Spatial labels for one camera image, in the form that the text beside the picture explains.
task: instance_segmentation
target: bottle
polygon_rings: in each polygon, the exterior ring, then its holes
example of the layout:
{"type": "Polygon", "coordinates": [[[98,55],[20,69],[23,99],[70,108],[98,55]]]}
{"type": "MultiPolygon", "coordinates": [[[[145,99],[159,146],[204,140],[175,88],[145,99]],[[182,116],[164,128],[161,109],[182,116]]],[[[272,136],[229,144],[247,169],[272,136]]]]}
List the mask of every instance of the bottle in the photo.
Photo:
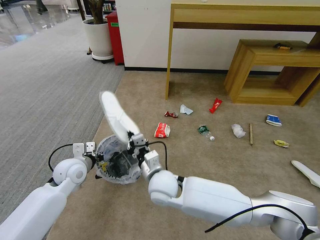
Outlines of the bottle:
{"type": "Polygon", "coordinates": [[[201,135],[206,136],[206,138],[210,139],[211,141],[214,140],[214,136],[212,136],[207,125],[200,125],[200,127],[198,128],[198,132],[201,133],[201,135]]]}

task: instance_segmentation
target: black cable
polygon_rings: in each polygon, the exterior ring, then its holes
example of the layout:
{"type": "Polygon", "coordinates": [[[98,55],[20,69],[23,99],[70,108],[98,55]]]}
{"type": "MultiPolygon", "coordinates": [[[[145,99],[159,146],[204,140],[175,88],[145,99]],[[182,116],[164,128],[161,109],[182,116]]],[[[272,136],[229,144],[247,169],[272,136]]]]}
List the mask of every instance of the black cable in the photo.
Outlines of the black cable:
{"type": "Polygon", "coordinates": [[[147,144],[144,144],[144,145],[133,145],[133,147],[143,147],[143,146],[148,146],[148,145],[155,144],[155,143],[162,143],[164,145],[164,151],[165,151],[165,156],[166,156],[166,170],[168,170],[168,165],[167,165],[167,146],[166,146],[166,144],[164,142],[155,141],[155,142],[147,143],[147,144]]]}
{"type": "Polygon", "coordinates": [[[226,218],[225,220],[223,220],[222,222],[219,222],[217,223],[216,225],[214,225],[213,227],[205,230],[204,232],[205,233],[208,233],[208,232],[211,232],[212,230],[216,229],[217,227],[220,227],[221,225],[225,224],[226,222],[229,222],[230,220],[234,219],[235,217],[241,215],[241,214],[244,214],[244,213],[247,213],[247,212],[250,212],[252,210],[255,210],[255,209],[258,209],[258,208],[263,208],[263,207],[278,207],[278,208],[282,208],[284,210],[287,210],[288,212],[292,213],[293,215],[295,215],[302,223],[303,227],[304,227],[304,231],[303,232],[307,232],[309,229],[307,227],[307,224],[305,223],[305,221],[298,215],[296,214],[294,211],[292,211],[291,209],[287,208],[287,207],[284,207],[284,206],[281,206],[281,205],[277,205],[277,204],[263,204],[263,205],[259,205],[259,206],[255,206],[255,207],[251,207],[251,208],[248,208],[246,210],[243,210],[241,212],[238,212],[234,215],[232,215],[231,217],[228,217],[226,218]]]}
{"type": "Polygon", "coordinates": [[[53,168],[51,167],[51,164],[50,164],[52,155],[53,155],[56,151],[58,151],[60,148],[67,147],[67,146],[72,146],[72,145],[73,145],[73,143],[63,145],[63,146],[61,146],[61,147],[58,147],[56,150],[54,150],[54,151],[51,153],[51,155],[50,155],[50,157],[49,157],[49,160],[48,160],[48,165],[49,165],[49,168],[50,168],[50,170],[51,170],[52,172],[53,172],[53,168]]]}

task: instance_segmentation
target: red packet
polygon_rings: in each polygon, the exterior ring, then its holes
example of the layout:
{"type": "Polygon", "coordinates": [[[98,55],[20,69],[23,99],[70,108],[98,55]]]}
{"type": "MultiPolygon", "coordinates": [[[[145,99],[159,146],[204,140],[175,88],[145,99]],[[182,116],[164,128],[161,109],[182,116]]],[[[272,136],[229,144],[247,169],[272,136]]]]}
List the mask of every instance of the red packet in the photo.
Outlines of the red packet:
{"type": "Polygon", "coordinates": [[[220,99],[216,98],[216,100],[214,101],[213,107],[210,108],[209,111],[211,113],[214,113],[221,103],[222,103],[222,101],[220,99]]]}
{"type": "Polygon", "coordinates": [[[173,118],[177,118],[178,115],[176,113],[169,113],[169,111],[167,111],[165,114],[164,114],[165,117],[173,117],[173,118]]]}
{"type": "Polygon", "coordinates": [[[154,136],[157,138],[166,138],[169,137],[170,133],[170,126],[168,126],[166,123],[159,123],[157,130],[154,133],[154,136]]]}

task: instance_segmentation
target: red trash can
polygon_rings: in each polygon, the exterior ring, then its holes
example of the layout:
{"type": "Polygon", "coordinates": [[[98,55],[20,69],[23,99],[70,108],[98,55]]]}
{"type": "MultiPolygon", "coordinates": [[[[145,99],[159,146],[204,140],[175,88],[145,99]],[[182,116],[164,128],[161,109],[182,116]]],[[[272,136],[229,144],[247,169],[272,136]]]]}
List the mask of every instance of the red trash can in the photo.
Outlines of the red trash can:
{"type": "Polygon", "coordinates": [[[119,22],[117,12],[107,15],[114,62],[116,65],[124,64],[119,22]]]}

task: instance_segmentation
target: white plant pot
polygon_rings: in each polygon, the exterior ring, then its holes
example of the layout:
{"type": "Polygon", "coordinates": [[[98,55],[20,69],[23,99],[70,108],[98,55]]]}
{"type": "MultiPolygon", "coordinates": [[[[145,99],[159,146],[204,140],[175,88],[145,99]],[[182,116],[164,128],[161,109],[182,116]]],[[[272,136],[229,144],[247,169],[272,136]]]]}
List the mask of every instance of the white plant pot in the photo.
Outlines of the white plant pot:
{"type": "Polygon", "coordinates": [[[103,24],[93,24],[93,19],[83,21],[84,30],[92,50],[92,58],[96,60],[113,58],[108,21],[104,19],[103,22],[103,24]]]}
{"type": "Polygon", "coordinates": [[[66,0],[68,10],[79,10],[77,0],[66,0]]]}

